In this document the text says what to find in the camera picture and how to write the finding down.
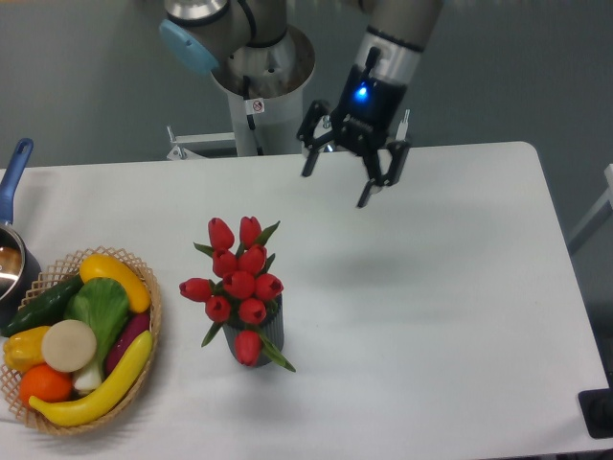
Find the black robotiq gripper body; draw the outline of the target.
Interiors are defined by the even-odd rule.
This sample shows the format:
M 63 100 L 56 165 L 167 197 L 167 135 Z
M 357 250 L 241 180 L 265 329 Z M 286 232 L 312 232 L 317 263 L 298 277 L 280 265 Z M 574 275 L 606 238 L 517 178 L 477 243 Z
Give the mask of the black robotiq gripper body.
M 360 156 L 382 148 L 405 84 L 393 84 L 367 75 L 354 64 L 331 114 L 333 142 Z

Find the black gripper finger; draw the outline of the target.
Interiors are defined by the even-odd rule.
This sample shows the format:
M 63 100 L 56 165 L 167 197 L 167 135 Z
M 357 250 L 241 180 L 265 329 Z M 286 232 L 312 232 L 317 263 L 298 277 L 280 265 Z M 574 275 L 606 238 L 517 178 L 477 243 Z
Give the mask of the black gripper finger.
M 379 150 L 366 148 L 359 153 L 368 174 L 368 181 L 357 201 L 357 208 L 364 208 L 375 190 L 392 187 L 399 182 L 410 149 L 410 141 L 395 140 L 389 142 L 382 150 L 384 153 L 388 153 L 390 157 L 386 172 L 381 169 Z
M 315 135 L 315 128 L 317 128 L 319 122 L 323 121 L 330 113 L 331 109 L 328 102 L 324 100 L 313 101 L 297 131 L 296 137 L 303 143 L 307 151 L 306 162 L 301 172 L 302 177 L 312 175 L 319 158 L 320 149 L 334 141 L 334 133 L 332 131 L 319 136 Z

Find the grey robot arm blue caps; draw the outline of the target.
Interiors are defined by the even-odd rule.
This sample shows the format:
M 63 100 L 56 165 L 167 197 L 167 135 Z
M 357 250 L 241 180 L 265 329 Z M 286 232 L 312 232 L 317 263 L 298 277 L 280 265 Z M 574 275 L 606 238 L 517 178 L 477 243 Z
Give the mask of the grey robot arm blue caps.
M 315 65 L 284 1 L 168 1 L 159 33 L 188 69 L 226 93 L 240 156 L 304 153 L 303 176 L 324 150 L 359 157 L 368 180 L 359 205 L 395 185 L 410 142 L 390 130 L 442 11 L 439 1 L 359 1 L 368 27 L 337 104 L 303 103 Z

